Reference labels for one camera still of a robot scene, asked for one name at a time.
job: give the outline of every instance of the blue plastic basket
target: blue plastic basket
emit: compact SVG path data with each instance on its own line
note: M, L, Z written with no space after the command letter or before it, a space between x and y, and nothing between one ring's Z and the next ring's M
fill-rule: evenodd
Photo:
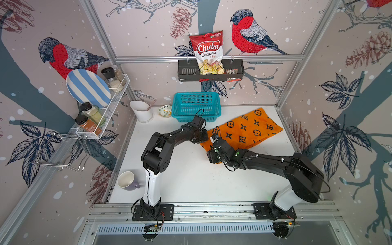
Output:
M200 110L206 122L214 122L221 115L219 95L215 92L176 93L173 100L172 116L181 123L191 122Z

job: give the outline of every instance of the chip bag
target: chip bag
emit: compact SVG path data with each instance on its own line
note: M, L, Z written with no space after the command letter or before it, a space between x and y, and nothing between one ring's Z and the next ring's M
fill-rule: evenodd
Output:
M199 64L200 74L223 74L222 31L204 35L189 36Z

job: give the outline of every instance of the orange cloth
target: orange cloth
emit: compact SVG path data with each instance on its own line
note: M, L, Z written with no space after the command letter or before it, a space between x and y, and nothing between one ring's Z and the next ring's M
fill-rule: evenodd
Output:
M222 139L226 140L235 150L252 148L283 131L283 128L272 121L262 108L228 121L220 125L219 129ZM219 133L219 129L214 128L208 131L208 138L216 132ZM209 151L212 149L212 142L208 140L201 143L201 146L205 151Z

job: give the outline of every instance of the white and blue plate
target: white and blue plate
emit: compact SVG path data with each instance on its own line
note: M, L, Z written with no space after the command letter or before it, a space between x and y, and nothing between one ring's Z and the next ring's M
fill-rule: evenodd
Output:
M81 104L90 102L104 108L110 103L109 87L102 78L91 71L73 70L68 74L66 82L69 93Z

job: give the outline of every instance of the black jar lid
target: black jar lid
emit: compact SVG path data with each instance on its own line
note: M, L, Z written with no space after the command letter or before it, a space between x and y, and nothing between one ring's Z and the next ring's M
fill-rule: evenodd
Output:
M85 102L83 104L80 105L80 109L82 111L88 111L93 107L93 105L90 102Z
M79 125L87 122L87 120L88 120L88 118L85 114L80 114L79 116L77 116L75 118L76 124L79 124Z
M111 67L102 69L101 73L102 73L106 78L113 78L113 77L116 76L116 73L114 72L114 69L111 68Z

